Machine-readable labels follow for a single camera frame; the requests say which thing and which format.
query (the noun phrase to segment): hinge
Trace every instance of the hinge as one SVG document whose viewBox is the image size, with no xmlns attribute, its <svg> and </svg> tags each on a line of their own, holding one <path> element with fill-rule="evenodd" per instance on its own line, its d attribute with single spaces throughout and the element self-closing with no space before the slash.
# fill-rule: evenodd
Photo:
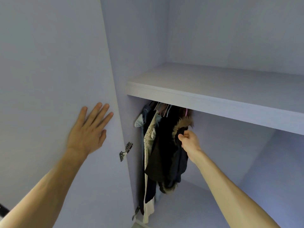
<svg viewBox="0 0 304 228">
<path fill-rule="evenodd" d="M 128 142 L 128 144 L 126 145 L 126 149 L 125 149 L 125 152 L 120 152 L 119 153 L 119 157 L 120 157 L 120 161 L 122 162 L 123 161 L 123 158 L 129 153 L 130 149 L 132 148 L 133 146 L 133 143 L 131 142 Z"/>
<path fill-rule="evenodd" d="M 135 210 L 135 214 L 132 216 L 132 221 L 134 220 L 134 218 L 135 218 L 136 215 L 138 214 L 139 210 L 140 210 L 140 207 L 138 206 L 138 207 L 136 208 L 136 210 Z"/>
</svg>

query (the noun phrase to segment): person's right arm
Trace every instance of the person's right arm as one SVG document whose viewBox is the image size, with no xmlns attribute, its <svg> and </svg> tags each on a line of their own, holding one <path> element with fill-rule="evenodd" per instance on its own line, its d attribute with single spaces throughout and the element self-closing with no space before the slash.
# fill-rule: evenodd
<svg viewBox="0 0 304 228">
<path fill-rule="evenodd" d="M 279 225 L 238 188 L 202 151 L 192 131 L 178 136 L 188 157 L 200 169 L 220 210 L 231 228 L 279 228 Z"/>
</svg>

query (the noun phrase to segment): cream garment with black dots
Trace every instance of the cream garment with black dots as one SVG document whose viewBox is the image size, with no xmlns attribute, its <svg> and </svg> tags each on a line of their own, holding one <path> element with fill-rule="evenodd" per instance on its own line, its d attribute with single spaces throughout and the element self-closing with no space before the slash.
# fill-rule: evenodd
<svg viewBox="0 0 304 228">
<path fill-rule="evenodd" d="M 153 132 L 154 126 L 155 126 L 155 117 L 159 112 L 156 111 L 150 126 L 148 127 L 148 130 L 145 134 L 145 137 L 143 139 L 143 143 L 144 143 L 144 148 L 145 148 L 145 162 L 144 162 L 144 167 L 146 169 L 147 164 L 148 164 L 148 158 L 151 154 L 152 151 L 152 146 L 153 146 L 153 142 L 154 142 L 154 138 L 151 137 L 151 134 Z M 148 176 L 145 174 L 145 197 L 143 200 L 143 223 L 148 223 L 149 222 L 149 216 L 151 214 L 154 213 L 154 198 L 152 200 L 150 200 L 148 203 L 145 203 L 146 200 L 146 191 L 147 191 L 147 183 L 148 183 Z"/>
</svg>

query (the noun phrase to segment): shelf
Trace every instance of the shelf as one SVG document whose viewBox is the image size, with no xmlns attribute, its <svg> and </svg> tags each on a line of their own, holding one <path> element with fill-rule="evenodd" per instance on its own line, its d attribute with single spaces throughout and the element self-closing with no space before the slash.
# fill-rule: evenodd
<svg viewBox="0 0 304 228">
<path fill-rule="evenodd" d="M 304 135 L 304 76 L 164 63 L 127 94 Z"/>
</svg>

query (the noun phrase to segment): cabinet door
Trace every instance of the cabinet door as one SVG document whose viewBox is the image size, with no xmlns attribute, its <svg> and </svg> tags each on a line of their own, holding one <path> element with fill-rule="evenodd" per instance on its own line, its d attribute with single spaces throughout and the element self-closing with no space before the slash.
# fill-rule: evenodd
<svg viewBox="0 0 304 228">
<path fill-rule="evenodd" d="M 12 209 L 64 152 L 79 110 L 114 117 L 55 227 L 131 227 L 134 205 L 100 0 L 0 0 L 0 202 Z"/>
</svg>

